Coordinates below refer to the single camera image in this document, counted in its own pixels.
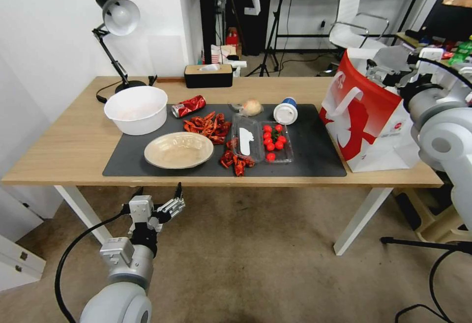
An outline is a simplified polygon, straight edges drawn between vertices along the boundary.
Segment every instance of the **black desk mat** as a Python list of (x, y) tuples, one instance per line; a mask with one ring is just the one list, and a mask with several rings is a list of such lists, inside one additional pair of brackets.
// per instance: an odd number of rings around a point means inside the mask
[[(253, 118), (273, 120), (275, 104), (265, 104), (264, 111)], [(204, 117), (216, 111), (231, 121), (234, 112), (226, 104), (209, 104), (183, 119)], [(331, 138), (312, 104), (298, 104), (298, 119), (288, 127), (294, 161), (287, 164), (270, 164), (266, 161), (245, 169), (245, 176), (345, 176), (346, 171), (331, 142)], [(158, 130), (140, 136), (123, 134), (108, 161), (104, 176), (234, 176), (232, 169), (225, 169), (219, 159), (224, 145), (215, 145), (213, 156), (205, 163), (183, 170), (161, 169), (149, 164), (144, 149), (155, 138), (172, 132), (184, 131), (182, 119), (176, 119), (167, 105), (167, 121)]]

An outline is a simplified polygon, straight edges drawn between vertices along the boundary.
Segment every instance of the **lamp base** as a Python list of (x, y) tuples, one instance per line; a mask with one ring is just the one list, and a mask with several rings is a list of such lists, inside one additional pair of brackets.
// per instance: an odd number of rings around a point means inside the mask
[(126, 88), (137, 87), (137, 86), (146, 86), (146, 83), (142, 81), (128, 81), (128, 87), (125, 87), (124, 84), (120, 84), (115, 89), (115, 93), (118, 93)]

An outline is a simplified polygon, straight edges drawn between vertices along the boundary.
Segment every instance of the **beige bowl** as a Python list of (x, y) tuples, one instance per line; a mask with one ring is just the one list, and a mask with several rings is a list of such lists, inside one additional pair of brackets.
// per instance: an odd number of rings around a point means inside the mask
[(159, 168), (184, 169), (198, 166), (213, 154), (213, 143), (203, 135), (176, 132), (159, 136), (144, 150), (147, 162)]

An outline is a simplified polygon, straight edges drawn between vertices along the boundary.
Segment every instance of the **paper bag handle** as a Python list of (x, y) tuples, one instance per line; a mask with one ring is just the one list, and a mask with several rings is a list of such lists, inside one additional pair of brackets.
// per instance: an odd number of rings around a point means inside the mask
[(337, 117), (343, 114), (343, 112), (346, 110), (346, 108), (353, 101), (354, 98), (360, 100), (364, 95), (364, 92), (362, 92), (359, 88), (353, 87), (344, 96), (343, 100), (336, 106), (336, 102), (334, 101), (333, 89), (336, 88), (334, 85), (336, 84), (336, 82), (338, 82), (338, 79), (342, 77), (341, 75), (344, 75), (344, 72), (339, 71), (336, 73), (336, 75), (334, 75), (333, 80), (329, 85), (326, 98), (321, 103), (321, 106), (326, 110), (326, 113), (332, 117)]

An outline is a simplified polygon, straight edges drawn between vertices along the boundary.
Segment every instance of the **wooden table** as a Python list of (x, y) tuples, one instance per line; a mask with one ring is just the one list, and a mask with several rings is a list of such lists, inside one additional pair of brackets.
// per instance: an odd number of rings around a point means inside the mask
[[(136, 78), (146, 82), (146, 78)], [(5, 175), (5, 184), (54, 185), (71, 208), (88, 226), (100, 222), (91, 206), (77, 189), (78, 185), (173, 186), (247, 186), (247, 187), (304, 187), (304, 186), (370, 186), (370, 191), (354, 218), (334, 245), (342, 255), (374, 215), (393, 187), (438, 187), (441, 180), (424, 163), (411, 170), (352, 173), (344, 163), (345, 177), (153, 177), (103, 176), (121, 133), (103, 113), (103, 104), (95, 92), (117, 77), (97, 77), (67, 108), (59, 119), (29, 149)], [(277, 104), (290, 95), (298, 103), (312, 103), (319, 109), (331, 77), (261, 77), (237, 78), (231, 88), (188, 89), (184, 83), (157, 83), (177, 103), (202, 94), (208, 104), (240, 102), (254, 97), (261, 103)], [(110, 96), (114, 88), (103, 95)], [(93, 232), (104, 243), (110, 238), (105, 227)]]

